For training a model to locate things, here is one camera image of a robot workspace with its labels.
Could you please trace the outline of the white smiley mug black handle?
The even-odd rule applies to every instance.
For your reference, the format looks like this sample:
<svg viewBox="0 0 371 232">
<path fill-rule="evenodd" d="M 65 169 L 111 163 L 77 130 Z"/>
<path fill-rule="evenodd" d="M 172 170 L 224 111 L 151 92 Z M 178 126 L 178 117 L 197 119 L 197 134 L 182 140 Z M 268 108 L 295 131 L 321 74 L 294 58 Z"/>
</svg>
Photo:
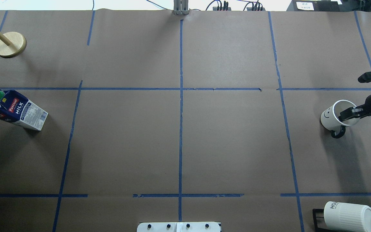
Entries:
<svg viewBox="0 0 371 232">
<path fill-rule="evenodd" d="M 330 131 L 332 138 L 341 138 L 346 133 L 346 128 L 356 125 L 360 118 L 355 110 L 357 106 L 347 100 L 336 101 L 320 116 L 321 125 Z"/>
</svg>

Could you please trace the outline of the blue white milk carton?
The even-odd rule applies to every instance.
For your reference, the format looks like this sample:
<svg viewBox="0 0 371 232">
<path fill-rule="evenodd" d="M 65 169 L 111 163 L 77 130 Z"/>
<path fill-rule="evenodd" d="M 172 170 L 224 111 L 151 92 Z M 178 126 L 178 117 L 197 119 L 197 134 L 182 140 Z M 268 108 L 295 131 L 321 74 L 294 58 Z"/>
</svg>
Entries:
<svg viewBox="0 0 371 232">
<path fill-rule="evenodd" d="M 15 90 L 0 89 L 0 120 L 41 131 L 48 112 Z"/>
</svg>

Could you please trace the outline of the black box white label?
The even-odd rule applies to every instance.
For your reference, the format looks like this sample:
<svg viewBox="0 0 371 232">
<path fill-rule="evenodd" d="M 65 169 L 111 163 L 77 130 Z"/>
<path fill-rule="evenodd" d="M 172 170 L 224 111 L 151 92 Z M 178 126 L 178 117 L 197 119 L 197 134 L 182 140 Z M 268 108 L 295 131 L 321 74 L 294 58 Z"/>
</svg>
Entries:
<svg viewBox="0 0 371 232">
<path fill-rule="evenodd" d="M 314 11 L 314 12 L 340 12 L 339 3 L 330 0 L 292 0 L 287 12 Z"/>
</svg>

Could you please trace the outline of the orange black connector near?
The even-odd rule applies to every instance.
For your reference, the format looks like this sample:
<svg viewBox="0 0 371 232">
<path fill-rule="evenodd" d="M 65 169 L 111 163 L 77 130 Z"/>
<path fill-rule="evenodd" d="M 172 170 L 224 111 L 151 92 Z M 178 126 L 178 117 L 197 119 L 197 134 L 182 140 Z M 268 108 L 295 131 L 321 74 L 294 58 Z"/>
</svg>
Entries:
<svg viewBox="0 0 371 232">
<path fill-rule="evenodd" d="M 246 5 L 244 6 L 243 11 L 263 11 L 264 6 L 261 2 L 256 1 L 256 2 L 247 2 Z"/>
</svg>

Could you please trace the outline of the orange black connector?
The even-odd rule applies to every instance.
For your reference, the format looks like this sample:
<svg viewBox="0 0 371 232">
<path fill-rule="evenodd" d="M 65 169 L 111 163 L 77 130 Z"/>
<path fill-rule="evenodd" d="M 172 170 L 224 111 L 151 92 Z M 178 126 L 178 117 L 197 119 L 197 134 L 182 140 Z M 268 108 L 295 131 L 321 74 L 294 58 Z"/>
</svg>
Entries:
<svg viewBox="0 0 371 232">
<path fill-rule="evenodd" d="M 261 2 L 256 1 L 256 2 L 247 2 L 246 5 L 244 6 L 243 11 L 263 11 L 264 6 Z"/>
<path fill-rule="evenodd" d="M 226 0 L 213 0 L 210 3 L 209 6 L 211 6 L 214 3 L 216 3 L 217 5 L 212 7 L 213 11 L 231 11 L 231 7 L 229 6 L 229 2 L 226 1 Z"/>
</svg>

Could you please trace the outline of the orange black connector far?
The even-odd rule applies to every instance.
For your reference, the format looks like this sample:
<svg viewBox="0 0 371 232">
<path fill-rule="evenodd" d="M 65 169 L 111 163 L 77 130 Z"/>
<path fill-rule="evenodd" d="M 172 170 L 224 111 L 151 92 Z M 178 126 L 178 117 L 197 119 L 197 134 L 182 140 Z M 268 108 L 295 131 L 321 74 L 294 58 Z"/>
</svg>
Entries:
<svg viewBox="0 0 371 232">
<path fill-rule="evenodd" d="M 226 1 L 226 0 L 213 0 L 210 3 L 209 6 L 211 6 L 214 3 L 216 3 L 217 5 L 212 7 L 213 11 L 231 11 L 231 7 L 229 6 L 229 2 Z"/>
</svg>

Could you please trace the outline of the wooden stand with round base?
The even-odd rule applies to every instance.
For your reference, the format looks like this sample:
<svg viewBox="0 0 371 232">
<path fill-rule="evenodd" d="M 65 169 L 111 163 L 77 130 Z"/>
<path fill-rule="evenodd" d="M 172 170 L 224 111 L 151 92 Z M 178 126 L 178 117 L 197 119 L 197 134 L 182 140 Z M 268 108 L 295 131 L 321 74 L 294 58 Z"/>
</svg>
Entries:
<svg viewBox="0 0 371 232">
<path fill-rule="evenodd" d="M 25 51 L 26 38 L 18 32 L 0 32 L 0 57 L 13 58 Z"/>
</svg>

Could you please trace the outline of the aluminium frame post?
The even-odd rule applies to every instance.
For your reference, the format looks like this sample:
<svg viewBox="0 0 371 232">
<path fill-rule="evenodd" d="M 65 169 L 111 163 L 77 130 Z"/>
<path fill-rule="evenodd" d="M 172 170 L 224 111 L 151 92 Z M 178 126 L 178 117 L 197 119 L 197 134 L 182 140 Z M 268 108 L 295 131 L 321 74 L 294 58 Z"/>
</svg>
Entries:
<svg viewBox="0 0 371 232">
<path fill-rule="evenodd" d="M 188 15 L 189 14 L 188 0 L 173 0 L 173 15 Z"/>
</svg>

